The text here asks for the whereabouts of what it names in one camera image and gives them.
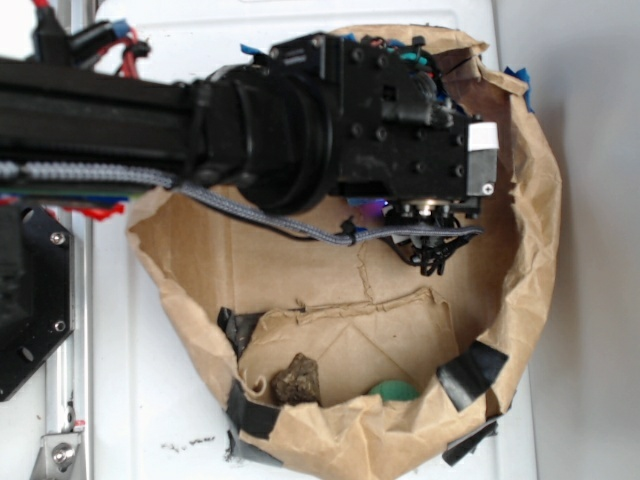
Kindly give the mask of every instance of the brown paper bag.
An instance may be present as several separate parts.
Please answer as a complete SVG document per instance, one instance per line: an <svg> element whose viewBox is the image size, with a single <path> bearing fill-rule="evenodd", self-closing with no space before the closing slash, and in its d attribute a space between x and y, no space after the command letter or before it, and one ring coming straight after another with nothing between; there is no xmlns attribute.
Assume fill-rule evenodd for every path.
<svg viewBox="0 0 640 480"><path fill-rule="evenodd" d="M234 385L253 404L271 403L268 380L297 352L318 360L323 406L285 406L266 435L241 430L242 441L321 478L382 480L415 469L509 409L551 301L561 181L522 98L526 85L482 64L486 44L432 27L337 33L348 32L406 43L424 36L454 99L498 123L498 183L478 221L486 233L456 253L443 277L421 277L382 242L292 242L161 190L135 204L129 239L223 408ZM337 231L350 215L366 223L357 209L328 198L301 218ZM268 312L239 362L216 324L223 306ZM458 411L436 369L475 340L509 359L486 394ZM413 383L420 398L359 396L388 379Z"/></svg>

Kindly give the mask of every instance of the rock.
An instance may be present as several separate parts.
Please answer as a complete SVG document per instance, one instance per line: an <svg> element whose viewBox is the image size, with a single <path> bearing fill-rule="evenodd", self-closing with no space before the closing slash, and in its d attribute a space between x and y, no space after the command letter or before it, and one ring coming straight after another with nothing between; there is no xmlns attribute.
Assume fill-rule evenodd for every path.
<svg viewBox="0 0 640 480"><path fill-rule="evenodd" d="M273 388L276 400L281 405L319 403L318 362L298 353L289 367L271 380L271 388Z"/></svg>

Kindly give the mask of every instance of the green ball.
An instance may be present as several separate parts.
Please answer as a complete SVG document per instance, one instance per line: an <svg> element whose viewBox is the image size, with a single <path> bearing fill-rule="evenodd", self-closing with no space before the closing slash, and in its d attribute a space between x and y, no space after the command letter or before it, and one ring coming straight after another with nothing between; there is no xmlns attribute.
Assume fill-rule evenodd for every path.
<svg viewBox="0 0 640 480"><path fill-rule="evenodd" d="M410 383L401 380L387 380L369 390L368 395L380 395L383 402L409 402L418 398L420 393Z"/></svg>

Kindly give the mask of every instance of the robotic arm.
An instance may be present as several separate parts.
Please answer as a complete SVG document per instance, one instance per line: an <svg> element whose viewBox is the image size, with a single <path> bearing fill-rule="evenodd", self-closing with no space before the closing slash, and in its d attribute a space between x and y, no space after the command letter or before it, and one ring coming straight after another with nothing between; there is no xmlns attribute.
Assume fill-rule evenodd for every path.
<svg viewBox="0 0 640 480"><path fill-rule="evenodd" d="M496 180L497 131L457 108L424 41L317 33L190 85L92 71L124 22L67 36L38 8L36 54L0 59L0 193L108 204L161 185L294 238L383 238L423 275L442 274L482 230ZM147 53L129 39L127 54ZM235 185L247 209L207 190ZM319 232L283 215L325 195L385 200L384 228ZM408 244L403 251L398 244Z"/></svg>

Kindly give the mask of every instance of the debris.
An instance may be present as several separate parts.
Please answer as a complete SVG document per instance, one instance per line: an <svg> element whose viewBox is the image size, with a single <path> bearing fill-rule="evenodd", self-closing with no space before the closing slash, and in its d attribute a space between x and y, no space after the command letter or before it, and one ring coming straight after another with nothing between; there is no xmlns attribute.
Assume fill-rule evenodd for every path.
<svg viewBox="0 0 640 480"><path fill-rule="evenodd" d="M280 404L319 403L318 362L298 353L289 367L271 380L271 387Z"/></svg>
<svg viewBox="0 0 640 480"><path fill-rule="evenodd" d="M196 438L195 440L191 440L189 442L189 445L193 447L194 445L197 445L199 443L213 442L215 439L216 437ZM189 445L183 445L181 447L177 447L173 443L163 443L162 445L160 445L160 448L164 448L165 450L173 450L176 453L180 453L180 451L184 452L187 448L189 448Z"/></svg>

